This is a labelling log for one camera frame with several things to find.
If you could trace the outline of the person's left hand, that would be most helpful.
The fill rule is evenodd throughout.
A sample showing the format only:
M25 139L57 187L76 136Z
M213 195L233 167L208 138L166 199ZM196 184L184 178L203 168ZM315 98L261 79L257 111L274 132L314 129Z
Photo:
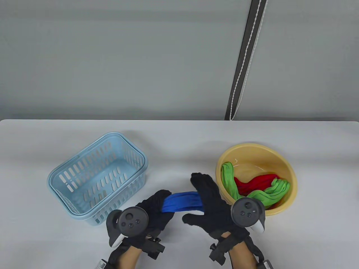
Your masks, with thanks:
M172 193L169 190L159 190L148 199L138 203L136 207L142 208L148 215L149 222L145 231L134 237L127 237L122 241L121 245L133 246L141 249L149 235L153 235L155 231L164 231L166 225L173 218L173 212L162 212L164 200Z

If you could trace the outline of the person's right hand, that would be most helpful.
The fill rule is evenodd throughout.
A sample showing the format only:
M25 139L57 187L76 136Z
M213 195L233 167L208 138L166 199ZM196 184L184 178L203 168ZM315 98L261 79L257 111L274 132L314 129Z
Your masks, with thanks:
M192 173L190 182L197 190L204 209L203 215L185 214L182 221L190 226L198 226L210 236L218 237L229 232L241 243L250 236L245 228L237 226L231 217L231 206L220 195L219 187L208 174Z

